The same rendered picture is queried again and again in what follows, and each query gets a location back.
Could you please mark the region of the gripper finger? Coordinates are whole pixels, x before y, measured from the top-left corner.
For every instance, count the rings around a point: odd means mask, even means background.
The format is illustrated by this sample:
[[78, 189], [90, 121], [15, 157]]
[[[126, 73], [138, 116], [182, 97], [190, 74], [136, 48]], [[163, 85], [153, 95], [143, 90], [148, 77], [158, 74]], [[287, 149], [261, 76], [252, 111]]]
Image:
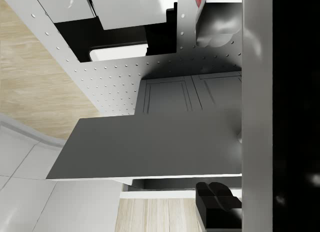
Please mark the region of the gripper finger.
[[195, 186], [196, 215], [202, 231], [241, 231], [242, 202], [222, 183]]
[[241, 2], [206, 2], [196, 18], [196, 45], [221, 47], [241, 29]]

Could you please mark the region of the white cabinet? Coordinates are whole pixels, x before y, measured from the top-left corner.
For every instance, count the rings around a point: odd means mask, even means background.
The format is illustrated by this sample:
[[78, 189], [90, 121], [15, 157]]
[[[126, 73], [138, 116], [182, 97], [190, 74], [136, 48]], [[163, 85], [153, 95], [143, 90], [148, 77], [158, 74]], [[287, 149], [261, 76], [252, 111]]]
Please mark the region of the white cabinet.
[[80, 119], [47, 179], [240, 188], [241, 94], [239, 71], [142, 80], [135, 114]]

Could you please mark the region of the flat black stove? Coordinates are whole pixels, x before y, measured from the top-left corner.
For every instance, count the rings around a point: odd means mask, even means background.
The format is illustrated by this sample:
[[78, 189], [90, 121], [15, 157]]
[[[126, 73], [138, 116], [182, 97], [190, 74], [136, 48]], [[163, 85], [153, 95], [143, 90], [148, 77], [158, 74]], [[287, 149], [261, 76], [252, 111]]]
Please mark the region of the flat black stove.
[[38, 0], [80, 62], [174, 53], [178, 0]]

